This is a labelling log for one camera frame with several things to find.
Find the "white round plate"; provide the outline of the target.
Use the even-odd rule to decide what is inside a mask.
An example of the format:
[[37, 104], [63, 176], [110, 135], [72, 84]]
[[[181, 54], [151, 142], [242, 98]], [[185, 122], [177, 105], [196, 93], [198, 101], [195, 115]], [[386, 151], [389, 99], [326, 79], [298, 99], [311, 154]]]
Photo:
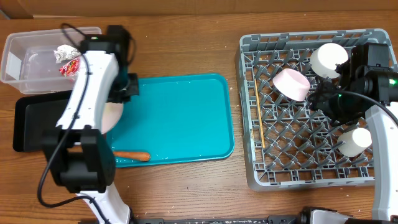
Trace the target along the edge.
[[122, 103], [108, 102], [105, 104], [101, 123], [102, 134], [106, 134], [115, 127], [122, 116], [123, 109], [124, 105]]

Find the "pale green white cup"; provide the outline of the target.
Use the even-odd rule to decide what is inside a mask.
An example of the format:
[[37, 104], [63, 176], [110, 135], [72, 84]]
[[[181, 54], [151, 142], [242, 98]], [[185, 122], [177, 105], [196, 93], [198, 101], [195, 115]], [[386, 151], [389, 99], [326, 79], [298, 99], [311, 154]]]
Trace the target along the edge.
[[337, 65], [345, 63], [348, 60], [347, 51], [335, 43], [323, 44], [316, 49], [311, 57], [311, 69], [322, 78], [338, 78], [340, 76], [335, 70]]

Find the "red foil snack wrapper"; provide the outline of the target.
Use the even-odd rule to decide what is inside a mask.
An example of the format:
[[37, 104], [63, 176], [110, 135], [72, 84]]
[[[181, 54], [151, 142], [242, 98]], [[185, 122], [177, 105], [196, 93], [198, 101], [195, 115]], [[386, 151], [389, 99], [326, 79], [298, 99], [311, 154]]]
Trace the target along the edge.
[[76, 57], [63, 65], [60, 69], [59, 72], [64, 76], [64, 77], [72, 77], [76, 76], [79, 74], [80, 71], [80, 57]]

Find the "foil ball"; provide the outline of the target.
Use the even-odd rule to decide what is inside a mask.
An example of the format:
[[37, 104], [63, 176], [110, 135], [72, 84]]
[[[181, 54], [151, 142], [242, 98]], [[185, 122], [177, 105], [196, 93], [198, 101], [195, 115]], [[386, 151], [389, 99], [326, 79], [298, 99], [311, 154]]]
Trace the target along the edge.
[[60, 45], [57, 50], [53, 51], [56, 63], [61, 63], [64, 60], [72, 60], [80, 55], [80, 52], [70, 45]]

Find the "wooden chopstick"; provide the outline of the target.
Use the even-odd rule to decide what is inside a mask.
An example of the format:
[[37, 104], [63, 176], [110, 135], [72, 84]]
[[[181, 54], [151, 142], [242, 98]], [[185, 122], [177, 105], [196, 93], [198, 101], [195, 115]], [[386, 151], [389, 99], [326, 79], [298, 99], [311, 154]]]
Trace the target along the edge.
[[264, 128], [262, 124], [262, 112], [261, 112], [261, 105], [259, 101], [259, 92], [258, 92], [258, 87], [257, 87], [257, 82], [256, 79], [254, 79], [254, 92], [256, 95], [256, 107], [257, 107], [257, 115], [258, 115], [258, 120], [259, 120], [259, 133], [261, 135], [261, 146], [264, 149], [265, 148], [265, 139], [264, 139]]

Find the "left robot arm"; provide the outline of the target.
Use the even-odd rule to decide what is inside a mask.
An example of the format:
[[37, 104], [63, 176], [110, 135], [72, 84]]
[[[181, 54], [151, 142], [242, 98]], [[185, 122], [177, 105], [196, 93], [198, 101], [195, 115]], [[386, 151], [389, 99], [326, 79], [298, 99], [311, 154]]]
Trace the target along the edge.
[[107, 102], [139, 94], [138, 77], [128, 71], [136, 41], [123, 26], [110, 25], [105, 34], [85, 34], [72, 45], [81, 53], [79, 74], [55, 129], [43, 133], [47, 165], [37, 199], [47, 208], [83, 200], [99, 223], [135, 223], [114, 184], [115, 156], [101, 130]]

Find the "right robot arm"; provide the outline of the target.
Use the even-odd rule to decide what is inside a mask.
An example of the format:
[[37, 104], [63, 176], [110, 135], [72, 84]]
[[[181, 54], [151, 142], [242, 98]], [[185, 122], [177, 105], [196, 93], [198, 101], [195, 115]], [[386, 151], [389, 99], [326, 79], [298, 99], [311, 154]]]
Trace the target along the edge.
[[387, 44], [365, 43], [347, 52], [324, 44], [310, 57], [312, 70], [322, 78], [308, 97], [331, 125], [364, 118], [373, 147], [375, 222], [397, 223], [397, 72], [390, 66]]

